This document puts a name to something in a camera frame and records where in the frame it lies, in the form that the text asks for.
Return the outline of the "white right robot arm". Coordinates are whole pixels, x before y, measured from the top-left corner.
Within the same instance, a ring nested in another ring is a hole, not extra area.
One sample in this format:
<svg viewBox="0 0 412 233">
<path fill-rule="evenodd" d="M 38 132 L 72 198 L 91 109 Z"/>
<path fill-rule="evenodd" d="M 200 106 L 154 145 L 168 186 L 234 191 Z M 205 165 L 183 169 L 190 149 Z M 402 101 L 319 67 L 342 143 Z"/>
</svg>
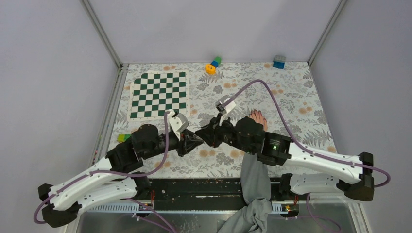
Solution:
<svg viewBox="0 0 412 233">
<path fill-rule="evenodd" d="M 263 125 L 244 117 L 233 125 L 229 119 L 213 118 L 195 134 L 211 147 L 226 143 L 269 166 L 299 166 L 315 174 L 282 175 L 279 195 L 291 200 L 308 193 L 343 193 L 356 201 L 372 201 L 374 178 L 373 155 L 342 155 L 322 151 L 294 142 L 290 137 L 266 132 Z"/>
</svg>

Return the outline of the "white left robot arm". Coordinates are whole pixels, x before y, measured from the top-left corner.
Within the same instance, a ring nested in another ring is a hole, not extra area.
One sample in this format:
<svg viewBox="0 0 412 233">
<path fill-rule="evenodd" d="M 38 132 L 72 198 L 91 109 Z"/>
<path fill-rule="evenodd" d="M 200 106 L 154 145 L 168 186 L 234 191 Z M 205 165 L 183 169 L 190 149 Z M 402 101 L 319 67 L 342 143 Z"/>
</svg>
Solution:
<svg viewBox="0 0 412 233">
<path fill-rule="evenodd" d="M 95 206 L 126 198 L 146 199 L 151 192 L 148 176 L 157 172 L 165 160 L 146 173 L 138 171 L 143 161 L 158 155 L 166 158 L 173 150 L 184 156 L 201 144 L 203 140 L 190 130 L 175 133 L 167 129 L 160 134 L 155 125 L 144 124 L 84 172 L 59 185 L 40 185 L 42 203 L 34 221 L 58 228 Z"/>
</svg>

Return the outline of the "grey sleeved forearm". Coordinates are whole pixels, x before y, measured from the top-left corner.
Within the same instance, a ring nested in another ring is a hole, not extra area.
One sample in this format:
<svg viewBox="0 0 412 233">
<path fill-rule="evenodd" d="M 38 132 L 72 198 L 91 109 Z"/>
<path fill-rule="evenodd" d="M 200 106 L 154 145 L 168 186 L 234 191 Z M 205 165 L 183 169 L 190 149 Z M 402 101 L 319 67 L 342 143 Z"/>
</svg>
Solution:
<svg viewBox="0 0 412 233">
<path fill-rule="evenodd" d="M 265 164 L 256 155 L 245 154 L 241 166 L 241 190 L 246 203 L 218 230 L 219 233 L 265 233 L 272 212 L 271 182 Z"/>
</svg>

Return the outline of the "person's hand with painted nails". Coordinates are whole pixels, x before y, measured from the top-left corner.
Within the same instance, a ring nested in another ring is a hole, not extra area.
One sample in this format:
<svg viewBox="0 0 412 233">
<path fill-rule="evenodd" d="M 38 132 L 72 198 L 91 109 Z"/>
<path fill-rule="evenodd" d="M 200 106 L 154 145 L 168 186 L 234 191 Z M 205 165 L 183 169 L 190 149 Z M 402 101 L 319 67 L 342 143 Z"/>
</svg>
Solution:
<svg viewBox="0 0 412 233">
<path fill-rule="evenodd" d="M 262 112 L 254 109 L 250 112 L 249 118 L 251 118 L 254 122 L 259 123 L 263 126 L 264 131 L 268 130 L 268 122 L 267 119 L 263 116 Z"/>
</svg>

